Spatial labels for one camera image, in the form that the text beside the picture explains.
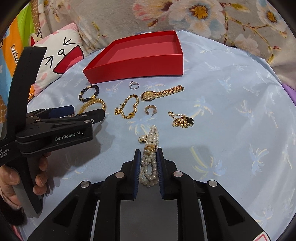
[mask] black bead bracelet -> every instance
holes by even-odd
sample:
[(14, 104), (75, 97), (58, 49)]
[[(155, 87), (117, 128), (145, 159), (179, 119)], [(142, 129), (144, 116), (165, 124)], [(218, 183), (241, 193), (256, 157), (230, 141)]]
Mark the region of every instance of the black bead bracelet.
[[(90, 97), (90, 98), (82, 98), (82, 95), (90, 88), (94, 88), (96, 89), (96, 92)], [(88, 87), (85, 87), (81, 92), (80, 92), (80, 95), (78, 96), (78, 99), (82, 102), (88, 102), (90, 101), (91, 99), (94, 99), (98, 96), (99, 94), (99, 87), (97, 85), (90, 85)]]

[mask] watch strap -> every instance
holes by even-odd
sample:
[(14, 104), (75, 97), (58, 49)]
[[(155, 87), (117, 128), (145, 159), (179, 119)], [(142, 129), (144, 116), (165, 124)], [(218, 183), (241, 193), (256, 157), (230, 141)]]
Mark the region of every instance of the watch strap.
[(163, 96), (168, 96), (171, 94), (175, 94), (178, 93), (180, 91), (184, 90), (184, 87), (181, 85), (175, 86), (173, 88), (167, 89), (167, 90), (163, 90), (163, 91), (159, 91), (159, 92), (155, 92), (156, 97), (155, 98), (159, 98), (159, 97), (163, 97)]

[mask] triangular cutout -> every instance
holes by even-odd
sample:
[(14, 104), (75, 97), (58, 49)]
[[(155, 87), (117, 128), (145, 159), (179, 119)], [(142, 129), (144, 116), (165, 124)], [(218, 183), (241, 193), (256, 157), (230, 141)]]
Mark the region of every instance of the triangular cutout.
[(56, 224), (62, 225), (64, 227), (69, 227), (76, 205), (78, 203), (78, 196), (75, 196), (68, 205), (54, 218)]
[(242, 223), (244, 218), (239, 214), (239, 212), (226, 200), (225, 197), (219, 196), (220, 203), (222, 205), (224, 215), (228, 226), (233, 226), (238, 223)]

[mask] screw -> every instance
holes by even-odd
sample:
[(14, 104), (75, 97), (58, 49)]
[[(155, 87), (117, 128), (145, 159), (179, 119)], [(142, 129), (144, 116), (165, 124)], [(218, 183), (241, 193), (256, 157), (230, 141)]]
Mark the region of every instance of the screw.
[(175, 172), (174, 172), (174, 176), (175, 176), (175, 177), (182, 177), (182, 176), (183, 176), (183, 173), (180, 172), (180, 171), (175, 171)]
[(88, 181), (83, 181), (82, 183), (80, 183), (80, 186), (82, 188), (87, 188), (87, 187), (89, 187), (89, 182)]
[(118, 173), (115, 174), (115, 176), (117, 178), (123, 178), (124, 177), (124, 173), (123, 172), (118, 172)]
[(218, 183), (215, 180), (210, 180), (209, 185), (214, 188), (218, 185)]

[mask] human hand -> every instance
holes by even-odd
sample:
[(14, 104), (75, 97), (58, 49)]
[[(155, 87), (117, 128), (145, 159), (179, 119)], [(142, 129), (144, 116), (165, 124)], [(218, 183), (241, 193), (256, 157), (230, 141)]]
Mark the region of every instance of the human hand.
[[(51, 153), (43, 154), (39, 160), (39, 169), (41, 173), (38, 174), (35, 178), (36, 185), (33, 188), (33, 192), (36, 195), (42, 195), (46, 193), (47, 186), (47, 173), (46, 169), (48, 167), (47, 157), (50, 156)], [(21, 206), (21, 203), (16, 196), (12, 186), (20, 183), (20, 177), (18, 173), (11, 169), (10, 167), (3, 165), (0, 167), (0, 187), (2, 193), (14, 204)]]

